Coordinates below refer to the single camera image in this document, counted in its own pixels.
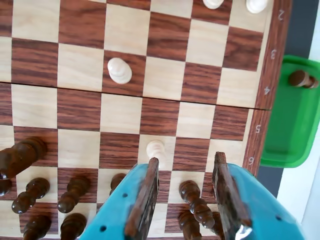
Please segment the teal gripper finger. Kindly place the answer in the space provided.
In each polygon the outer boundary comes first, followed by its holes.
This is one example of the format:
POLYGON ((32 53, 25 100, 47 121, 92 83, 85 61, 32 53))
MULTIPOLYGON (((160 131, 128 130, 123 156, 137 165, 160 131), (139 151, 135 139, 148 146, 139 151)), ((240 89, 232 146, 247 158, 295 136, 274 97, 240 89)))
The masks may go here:
POLYGON ((246 168, 216 152, 212 184, 218 211, 212 230, 223 240, 304 240, 301 225, 246 168))
POLYGON ((135 165, 86 227, 81 240, 145 240, 159 193, 159 160, 135 165))

